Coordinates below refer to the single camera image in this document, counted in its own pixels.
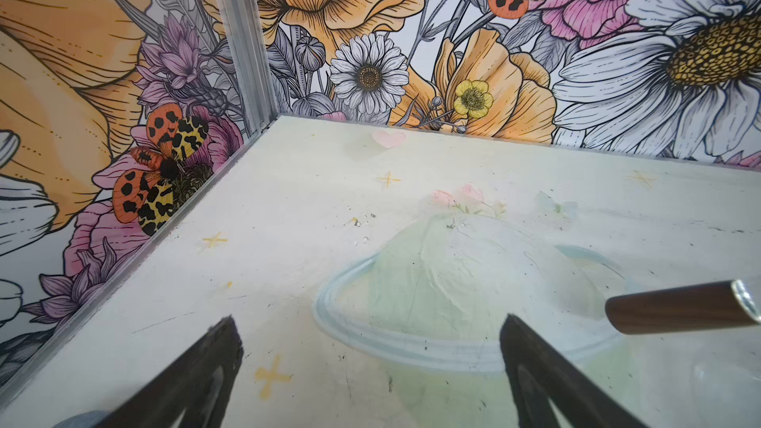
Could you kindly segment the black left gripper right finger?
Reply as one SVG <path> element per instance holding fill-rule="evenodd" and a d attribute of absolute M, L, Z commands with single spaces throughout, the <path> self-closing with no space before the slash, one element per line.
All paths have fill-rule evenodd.
<path fill-rule="evenodd" d="M 505 319 L 499 346 L 520 427 L 558 427 L 556 411 L 572 427 L 645 427 L 518 316 Z"/>

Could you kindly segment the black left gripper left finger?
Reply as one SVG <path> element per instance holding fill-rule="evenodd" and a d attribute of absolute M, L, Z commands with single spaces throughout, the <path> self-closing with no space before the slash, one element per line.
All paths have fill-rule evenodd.
<path fill-rule="evenodd" d="M 98 425 L 217 428 L 225 417 L 243 356 L 235 321 L 224 317 Z"/>

